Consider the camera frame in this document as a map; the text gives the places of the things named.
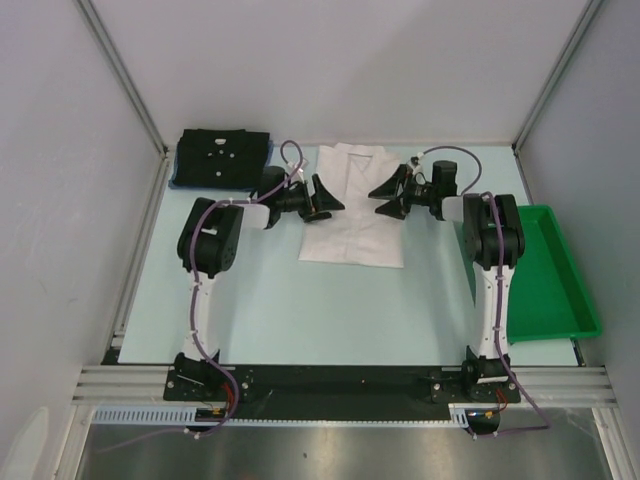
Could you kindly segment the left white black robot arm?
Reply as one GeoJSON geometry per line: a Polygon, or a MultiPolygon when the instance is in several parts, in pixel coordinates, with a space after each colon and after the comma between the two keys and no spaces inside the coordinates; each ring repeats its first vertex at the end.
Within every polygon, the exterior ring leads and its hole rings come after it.
{"type": "Polygon", "coordinates": [[[163,398],[169,401],[214,399],[234,394],[233,380],[219,366],[220,347],[211,330],[210,311],[219,276],[233,265],[243,227],[270,229],[284,213],[306,223],[327,220],[345,205],[314,174],[309,182],[294,171],[269,166],[257,190],[246,199],[194,202],[177,243],[182,267],[193,277],[189,331],[169,370],[163,398]]]}

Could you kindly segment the white long sleeve shirt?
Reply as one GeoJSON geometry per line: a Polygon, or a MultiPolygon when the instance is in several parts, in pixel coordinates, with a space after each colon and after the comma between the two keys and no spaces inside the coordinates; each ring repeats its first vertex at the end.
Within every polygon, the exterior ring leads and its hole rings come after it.
{"type": "Polygon", "coordinates": [[[299,259],[401,269],[402,223],[377,214],[380,200],[368,194],[400,166],[382,146],[338,143],[318,149],[316,173],[345,208],[305,226],[299,259]]]}

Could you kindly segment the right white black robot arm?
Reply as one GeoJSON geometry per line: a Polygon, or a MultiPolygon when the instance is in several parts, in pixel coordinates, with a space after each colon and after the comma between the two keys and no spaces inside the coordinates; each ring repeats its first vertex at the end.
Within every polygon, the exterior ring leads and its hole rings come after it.
{"type": "Polygon", "coordinates": [[[525,235],[515,198],[459,189],[456,162],[437,160],[424,177],[422,157],[390,167],[343,153],[320,159],[300,260],[399,269],[404,260],[400,227],[411,210],[459,229],[461,253],[470,265],[478,321],[466,348],[461,388],[473,401],[500,398],[516,383],[507,341],[508,302],[525,235]]]}

